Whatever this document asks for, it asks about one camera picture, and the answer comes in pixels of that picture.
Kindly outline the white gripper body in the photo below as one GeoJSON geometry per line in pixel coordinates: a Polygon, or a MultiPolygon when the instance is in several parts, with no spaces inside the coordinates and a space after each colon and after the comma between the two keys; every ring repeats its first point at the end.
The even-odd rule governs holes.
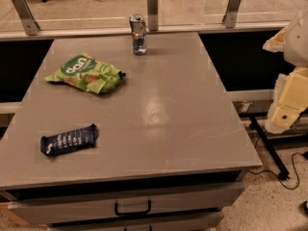
{"type": "Polygon", "coordinates": [[[284,59],[295,66],[308,66],[308,4],[298,12],[287,27],[284,59]]]}

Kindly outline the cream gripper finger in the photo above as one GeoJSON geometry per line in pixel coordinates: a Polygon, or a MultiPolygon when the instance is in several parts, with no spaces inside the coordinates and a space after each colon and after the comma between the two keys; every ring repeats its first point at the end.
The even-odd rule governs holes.
{"type": "Polygon", "coordinates": [[[284,51],[284,39],[286,35],[287,28],[284,27],[273,37],[268,39],[264,45],[263,49],[272,53],[283,52],[284,51]]]}
{"type": "Polygon", "coordinates": [[[265,128],[272,134],[288,130],[308,108],[308,69],[296,67],[289,75],[279,74],[265,128]]]}

